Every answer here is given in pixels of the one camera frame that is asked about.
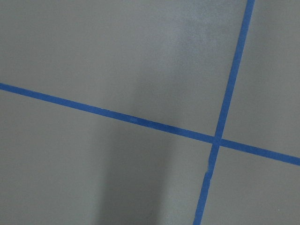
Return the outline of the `brown table cover mat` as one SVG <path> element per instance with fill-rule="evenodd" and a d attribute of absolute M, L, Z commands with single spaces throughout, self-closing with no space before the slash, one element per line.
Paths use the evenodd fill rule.
<path fill-rule="evenodd" d="M 297 0 L 3 0 L 3 225 L 297 225 Z"/>

